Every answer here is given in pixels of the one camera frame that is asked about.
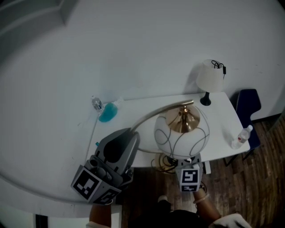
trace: blue chair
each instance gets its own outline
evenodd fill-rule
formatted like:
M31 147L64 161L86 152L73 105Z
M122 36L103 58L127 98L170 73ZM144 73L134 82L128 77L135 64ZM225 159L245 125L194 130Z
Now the blue chair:
M257 112L260 109L261 109L261 103L256 89L248 89L240 91L236 104L236 113L240 119L243 128L248 127L248 125L253 126L250 117L253 113ZM250 146L250 151L242 159L243 161L253 153L255 148L258 148L260 146L260 140L257 136L257 132L255 131L254 127L252 132L250 133L250 138L248 142ZM231 160L228 163L226 163L226 166L232 163L232 161L237 156L238 155L233 156Z

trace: white table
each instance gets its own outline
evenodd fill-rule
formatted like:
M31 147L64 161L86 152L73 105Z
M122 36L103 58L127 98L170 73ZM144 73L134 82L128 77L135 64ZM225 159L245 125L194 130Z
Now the white table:
M208 118L210 138L206 147L201 152L202 162L221 159L248 151L250 149L248 142L238 150L231 148L233 137L238 136L243 127L227 95L224 92L211 93L210 100L212 103L210 106L203 106L200 103L200 99L203 96L204 94L188 94L124 101L117 115L111 121L106 123L97 121L87 159L95 153L96 142L100 142L101 139L112 132L131 127L140 117L159 107L188 99L193 99L194 105L200 108ZM158 150L153 133L156 118L153 117L138 127L137 131L141 138L140 148ZM150 167L154 157L155 154L138 151L133 167Z

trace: shoe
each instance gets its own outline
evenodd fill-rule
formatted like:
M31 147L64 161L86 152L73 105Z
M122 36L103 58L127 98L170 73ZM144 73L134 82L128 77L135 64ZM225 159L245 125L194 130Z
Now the shoe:
M166 201L167 201L167 196L166 196L166 195L161 195L161 196L158 198L157 202L159 203L161 200L166 200Z

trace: black lamp base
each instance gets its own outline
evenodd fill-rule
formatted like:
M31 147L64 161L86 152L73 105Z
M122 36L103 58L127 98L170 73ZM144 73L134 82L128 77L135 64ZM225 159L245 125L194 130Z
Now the black lamp base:
M211 104L211 100L209 99L209 93L206 92L205 96L200 99L200 102L204 106L209 106Z

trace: curved metal arm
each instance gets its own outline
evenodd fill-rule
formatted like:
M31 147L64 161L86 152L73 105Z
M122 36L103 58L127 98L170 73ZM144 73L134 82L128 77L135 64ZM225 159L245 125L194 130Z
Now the curved metal arm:
M166 112L168 110L171 110L171 109L175 109L175 108L179 108L179 107L182 107L182 106L185 106L185 105L192 105L194 103L193 100L187 100L187 101L182 101L182 102L176 102L176 103L173 103L173 104L170 104L170 105L166 105L164 107L161 107L161 108L158 108L152 112L150 112L149 114L141 117L133 126L132 128L130 129L131 132L134 132L138 126L140 126L143 122L145 122L146 120L150 119L151 117L154 117L162 112Z

